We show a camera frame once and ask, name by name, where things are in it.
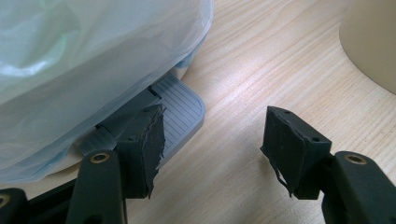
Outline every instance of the light wooden desk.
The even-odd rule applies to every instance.
[[[329,137],[332,153],[371,157],[396,183],[396,96],[345,55],[338,27],[347,4],[215,1],[183,77],[205,102],[204,126],[160,170],[151,200],[127,201],[130,223],[323,223],[321,198],[289,198],[259,150],[268,105]],[[17,187],[34,197],[76,174],[77,166]]]

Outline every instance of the white object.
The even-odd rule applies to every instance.
[[[212,5],[2,1],[0,182],[45,176],[77,138],[196,48]]]
[[[396,94],[396,0],[352,0],[340,26],[341,44],[356,66]]]

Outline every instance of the translucent plastic sheet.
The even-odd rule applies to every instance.
[[[203,40],[211,0],[0,0],[0,182],[42,178]]]

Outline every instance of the metal screw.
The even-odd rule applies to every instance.
[[[365,160],[363,157],[354,155],[354,154],[346,154],[344,157],[347,161],[350,161],[352,163],[358,164],[358,165],[365,165],[367,164],[367,160]]]
[[[0,208],[3,208],[4,206],[6,206],[9,203],[10,199],[11,199],[11,197],[9,197],[9,195],[0,194]]]
[[[110,155],[108,155],[105,152],[100,152],[100,153],[97,153],[97,154],[91,156],[91,162],[92,163],[101,163],[101,162],[107,161],[108,158],[110,158]]]

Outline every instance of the black 3d printed part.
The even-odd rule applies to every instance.
[[[329,139],[292,112],[268,106],[261,150],[290,196],[318,198],[316,167],[328,157],[331,146]]]
[[[125,197],[146,198],[154,189],[163,154],[163,107],[144,108],[130,124],[114,150],[120,156]]]

